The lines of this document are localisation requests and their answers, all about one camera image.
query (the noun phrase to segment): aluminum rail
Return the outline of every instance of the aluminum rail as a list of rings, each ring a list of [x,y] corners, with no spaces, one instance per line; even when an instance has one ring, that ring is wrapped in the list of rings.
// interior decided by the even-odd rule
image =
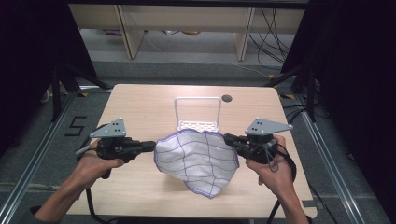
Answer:
[[[301,95],[296,95],[296,100],[298,102],[298,105],[304,105],[304,99]],[[317,146],[320,157],[323,159],[327,172],[332,179],[332,183],[334,184],[334,187],[338,192],[341,202],[346,209],[351,223],[366,223],[363,216],[361,215],[361,210],[359,209],[358,204],[353,198],[347,186],[347,183],[345,182],[337,165],[335,164],[334,159],[332,158],[332,153],[327,148],[326,143],[324,142],[320,134],[317,124],[311,121],[311,118],[309,118],[306,112],[303,112],[302,115],[308,131],[310,132],[315,142],[315,145]]]
[[[67,94],[63,103],[64,109],[62,110],[58,118],[53,121],[47,129],[44,138],[41,140],[40,144],[35,150],[35,154],[33,155],[32,159],[30,159],[28,165],[23,171],[23,174],[21,175],[21,178],[19,179],[11,193],[8,195],[6,201],[3,203],[0,209],[0,220],[2,224],[8,224],[9,221],[12,219],[24,196],[24,193],[28,189],[29,184],[35,176],[38,168],[40,167],[41,162],[44,160],[44,157],[46,156],[50,148],[50,144],[52,143],[53,138],[59,129],[59,126],[62,124],[67,109],[74,101],[74,99],[76,99],[76,96],[77,94],[75,92],[69,92]]]

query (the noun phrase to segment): fabric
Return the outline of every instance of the fabric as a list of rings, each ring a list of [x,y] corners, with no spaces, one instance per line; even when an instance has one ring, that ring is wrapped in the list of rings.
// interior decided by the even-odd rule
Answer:
[[[158,140],[154,161],[161,172],[183,180],[188,189],[207,198],[224,189],[239,167],[236,151],[225,145],[222,134],[193,129]]]

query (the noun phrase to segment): metal bracket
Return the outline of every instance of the metal bracket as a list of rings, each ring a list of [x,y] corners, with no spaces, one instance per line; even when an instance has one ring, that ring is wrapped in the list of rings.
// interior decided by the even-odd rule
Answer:
[[[90,138],[124,137],[125,135],[126,130],[123,118],[119,118],[91,133]]]
[[[251,135],[267,135],[271,133],[285,132],[292,129],[293,126],[291,124],[284,124],[268,119],[256,118],[245,130],[245,133]]]

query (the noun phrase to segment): forearm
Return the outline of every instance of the forearm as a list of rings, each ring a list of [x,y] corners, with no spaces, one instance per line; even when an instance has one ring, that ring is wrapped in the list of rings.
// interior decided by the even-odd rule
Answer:
[[[69,177],[35,213],[35,217],[46,222],[61,222],[83,190]]]
[[[284,193],[277,197],[286,216],[288,224],[305,224],[308,223],[305,212],[300,205],[300,200],[295,191]]]

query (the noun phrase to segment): cable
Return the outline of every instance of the cable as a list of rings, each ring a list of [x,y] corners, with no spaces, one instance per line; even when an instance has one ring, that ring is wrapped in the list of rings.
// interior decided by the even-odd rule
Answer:
[[[148,38],[146,38],[144,35],[143,35],[143,38],[144,38],[145,40],[147,40],[148,43],[149,43],[152,47],[154,47],[156,50],[158,50],[159,52],[163,52],[162,50],[160,50],[159,48],[157,48],[157,47],[156,47]],[[164,59],[165,59],[166,61],[168,61],[168,62],[174,62],[174,63],[190,63],[190,62],[185,62],[185,61],[181,61],[181,60],[170,60],[170,59],[167,59],[167,58],[164,58]],[[261,73],[261,72],[255,70],[255,69],[246,68],[246,67],[244,67],[244,66],[242,66],[242,65],[235,64],[235,63],[192,62],[192,64],[198,64],[198,63],[207,63],[207,64],[229,64],[229,65],[233,65],[233,66],[236,66],[236,67],[239,67],[239,68],[248,70],[248,71],[252,71],[252,72],[258,73],[258,74],[260,74],[260,75],[262,75],[262,76],[264,76],[264,77],[268,77],[268,78],[269,78],[268,75],[265,75],[265,74],[263,74],[263,73]]]
[[[286,151],[286,154],[282,153],[282,152],[280,152],[278,150],[276,151],[276,153],[281,155],[285,159],[285,161],[288,163],[288,165],[290,166],[290,168],[291,168],[291,179],[294,182],[294,180],[295,180],[295,178],[297,176],[297,166],[294,163],[293,159],[290,157],[290,154],[289,154],[288,150],[284,146],[282,146],[282,145],[280,145],[278,143],[276,143],[276,145],[279,146],[279,147],[282,147]],[[276,203],[275,203],[275,205],[274,205],[274,207],[273,207],[273,209],[272,209],[272,211],[270,213],[270,216],[268,217],[267,224],[271,224],[272,223],[272,221],[274,220],[274,217],[275,217],[275,213],[276,213],[277,209],[279,208],[279,206],[280,206],[280,202],[279,202],[279,200],[276,200]]]
[[[335,218],[335,216],[332,214],[332,212],[330,211],[330,209],[327,207],[326,203],[323,202],[323,200],[320,198],[319,194],[318,194],[317,191],[314,189],[314,187],[312,187],[312,185],[309,183],[309,181],[308,181],[308,186],[309,186],[309,188],[312,189],[312,191],[314,191],[315,195],[317,195],[317,197],[318,197],[318,199],[320,200],[321,204],[323,205],[323,207],[326,209],[326,211],[329,213],[330,217],[332,218],[332,221],[333,221],[335,224],[338,224],[338,221],[337,221],[337,219]]]
[[[296,110],[290,112],[288,115],[286,115],[286,118],[287,118],[288,116],[290,116],[290,115],[293,115],[293,116],[291,117],[291,119],[289,119],[288,124],[292,124],[293,121],[294,121],[294,119],[295,119],[299,114],[301,114],[303,111],[305,111],[306,109],[307,109],[307,106],[306,106],[306,105],[303,105],[303,106],[301,106],[301,108],[296,109]]]
[[[286,59],[286,55],[285,55],[285,52],[286,52],[286,51],[284,51],[280,45],[282,45],[282,46],[285,47],[286,49],[290,49],[290,48],[287,47],[285,44],[283,44],[283,42],[282,42],[282,41],[279,39],[279,37],[277,36],[277,28],[276,28],[276,9],[273,8],[273,19],[272,19],[272,21],[271,21],[271,24],[270,24],[269,21],[267,20],[263,8],[262,8],[262,15],[263,15],[263,17],[264,17],[264,19],[265,19],[265,22],[267,23],[267,26],[268,26],[268,32],[267,32],[267,35],[265,36],[265,38],[263,39],[263,41],[265,41],[266,37],[271,33],[272,36],[273,36],[273,38],[274,38],[274,40],[275,40],[276,43],[277,43],[278,48],[276,48],[276,47],[274,47],[274,46],[268,44],[267,42],[265,42],[265,43],[266,43],[268,46],[270,46],[270,47],[272,47],[272,48],[274,48],[274,49],[278,49],[278,50],[280,51],[281,55],[283,56],[283,59]]]
[[[106,126],[106,124],[100,125],[98,128],[96,128],[94,131],[97,131],[99,129],[101,129],[102,127]],[[90,141],[90,136],[88,135],[88,137],[85,138],[84,142],[82,143],[80,148],[84,148],[85,146],[88,145],[88,142]],[[93,200],[92,200],[92,193],[91,193],[91,188],[87,188],[85,189],[85,192],[87,194],[87,202],[88,202],[88,208],[90,209],[90,214],[91,217],[93,218],[93,220],[99,222],[99,223],[103,223],[103,224],[111,224],[110,222],[113,220],[117,220],[117,218],[112,218],[109,221],[104,221],[103,219],[99,218],[99,216],[97,216],[95,214],[95,210],[93,208]]]
[[[262,47],[263,42],[259,45],[256,40],[253,38],[253,36],[251,36],[251,34],[249,34],[250,39],[253,41],[253,43],[256,45],[256,47],[259,49],[259,52],[262,51],[265,54],[267,54],[268,56],[270,56],[271,58],[275,59],[277,62],[279,63],[283,63],[284,61],[278,57],[275,56],[275,54],[271,53],[270,51],[268,51],[267,49],[264,49]]]

